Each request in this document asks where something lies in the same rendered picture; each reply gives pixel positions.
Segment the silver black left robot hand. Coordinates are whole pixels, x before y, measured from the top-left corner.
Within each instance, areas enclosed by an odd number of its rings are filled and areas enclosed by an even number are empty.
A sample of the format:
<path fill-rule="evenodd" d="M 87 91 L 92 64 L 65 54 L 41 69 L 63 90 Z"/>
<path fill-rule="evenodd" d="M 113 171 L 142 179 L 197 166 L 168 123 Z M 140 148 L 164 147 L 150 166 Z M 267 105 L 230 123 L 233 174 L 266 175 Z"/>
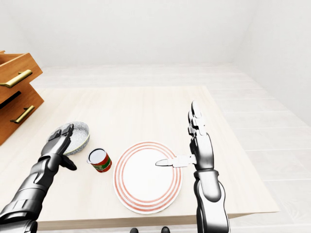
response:
<path fill-rule="evenodd" d="M 59 166 L 66 167 L 69 170 L 77 169 L 74 162 L 64 155 L 65 150 L 71 143 L 70 137 L 73 129 L 74 125 L 69 124 L 64 130 L 55 131 L 43 147 L 39 161 L 48 160 L 50 171 L 57 171 Z"/>

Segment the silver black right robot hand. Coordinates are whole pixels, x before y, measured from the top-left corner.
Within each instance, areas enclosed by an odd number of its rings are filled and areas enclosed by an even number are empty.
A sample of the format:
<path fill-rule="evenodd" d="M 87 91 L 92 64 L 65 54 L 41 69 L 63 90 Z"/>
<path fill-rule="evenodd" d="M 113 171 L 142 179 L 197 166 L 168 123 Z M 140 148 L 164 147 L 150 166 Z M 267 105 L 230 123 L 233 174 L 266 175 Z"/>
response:
<path fill-rule="evenodd" d="M 188 133 L 190 140 L 190 155 L 179 155 L 172 159 L 162 159 L 155 163 L 156 166 L 172 166 L 174 168 L 187 167 L 194 164 L 196 170 L 213 169 L 214 155 L 211 139 L 205 129 L 205 120 L 197 101 L 191 103 L 188 112 Z"/>

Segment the patterned black white bowl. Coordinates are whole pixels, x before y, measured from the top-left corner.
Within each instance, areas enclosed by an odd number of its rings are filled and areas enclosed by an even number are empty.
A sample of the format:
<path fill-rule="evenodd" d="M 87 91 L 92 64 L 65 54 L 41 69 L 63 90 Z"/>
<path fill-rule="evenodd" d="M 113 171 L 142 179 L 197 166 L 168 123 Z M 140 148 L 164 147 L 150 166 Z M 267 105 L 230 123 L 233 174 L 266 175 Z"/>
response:
<path fill-rule="evenodd" d="M 81 121 L 74 121 L 66 123 L 58 128 L 56 128 L 49 136 L 50 138 L 57 130 L 64 130 L 67 126 L 73 124 L 73 132 L 70 137 L 70 144 L 64 152 L 64 155 L 73 155 L 85 148 L 90 139 L 89 126 Z"/>

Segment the white plate with red rings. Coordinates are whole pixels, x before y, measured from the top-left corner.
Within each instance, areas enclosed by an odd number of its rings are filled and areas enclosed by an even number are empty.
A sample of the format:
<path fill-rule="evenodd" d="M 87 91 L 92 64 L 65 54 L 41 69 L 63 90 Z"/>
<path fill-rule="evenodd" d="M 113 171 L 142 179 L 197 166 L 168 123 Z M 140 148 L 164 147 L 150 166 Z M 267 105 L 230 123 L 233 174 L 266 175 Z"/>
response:
<path fill-rule="evenodd" d="M 113 172 L 114 191 L 119 201 L 139 214 L 154 214 L 171 205 L 183 182 L 181 168 L 156 166 L 162 159 L 175 157 L 167 146 L 139 142 L 124 151 Z"/>

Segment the closed wooden drawer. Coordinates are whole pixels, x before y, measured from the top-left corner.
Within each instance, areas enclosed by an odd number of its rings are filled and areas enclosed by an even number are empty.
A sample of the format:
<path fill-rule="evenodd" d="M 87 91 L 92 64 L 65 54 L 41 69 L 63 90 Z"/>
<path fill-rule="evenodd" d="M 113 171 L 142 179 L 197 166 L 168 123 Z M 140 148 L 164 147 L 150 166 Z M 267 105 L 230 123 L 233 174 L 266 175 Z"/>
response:
<path fill-rule="evenodd" d="M 0 145 L 43 102 L 41 96 L 29 84 L 12 89 L 0 87 Z"/>

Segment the red green food tin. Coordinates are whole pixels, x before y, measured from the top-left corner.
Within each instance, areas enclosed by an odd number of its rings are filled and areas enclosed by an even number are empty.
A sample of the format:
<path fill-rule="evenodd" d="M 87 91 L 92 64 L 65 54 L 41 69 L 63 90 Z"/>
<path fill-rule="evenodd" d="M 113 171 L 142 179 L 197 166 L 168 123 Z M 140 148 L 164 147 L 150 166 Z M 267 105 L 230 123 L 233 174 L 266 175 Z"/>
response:
<path fill-rule="evenodd" d="M 87 162 L 91 164 L 99 173 L 107 172 L 112 166 L 112 160 L 104 149 L 97 148 L 92 150 Z"/>

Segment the wooden cabinet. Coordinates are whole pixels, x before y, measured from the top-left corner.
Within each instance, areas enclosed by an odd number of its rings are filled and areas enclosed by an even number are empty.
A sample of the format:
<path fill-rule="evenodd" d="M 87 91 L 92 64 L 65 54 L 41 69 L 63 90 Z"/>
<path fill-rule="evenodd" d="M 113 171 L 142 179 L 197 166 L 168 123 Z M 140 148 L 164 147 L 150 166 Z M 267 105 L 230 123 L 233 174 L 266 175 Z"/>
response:
<path fill-rule="evenodd" d="M 0 145 L 44 102 L 30 84 L 41 74 L 30 53 L 0 51 Z"/>

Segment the open wooden drawer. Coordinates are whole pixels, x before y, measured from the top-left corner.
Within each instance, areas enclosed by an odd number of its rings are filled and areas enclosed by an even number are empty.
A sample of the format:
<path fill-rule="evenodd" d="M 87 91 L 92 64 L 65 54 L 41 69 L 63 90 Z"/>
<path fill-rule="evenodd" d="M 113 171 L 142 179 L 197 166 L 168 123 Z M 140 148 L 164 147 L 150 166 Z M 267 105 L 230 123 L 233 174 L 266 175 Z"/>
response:
<path fill-rule="evenodd" d="M 19 72 L 24 72 L 28 69 L 33 72 L 32 75 L 13 88 L 0 86 L 0 104 L 42 74 L 41 68 L 30 53 L 0 53 L 0 83 L 5 83 L 16 77 Z"/>

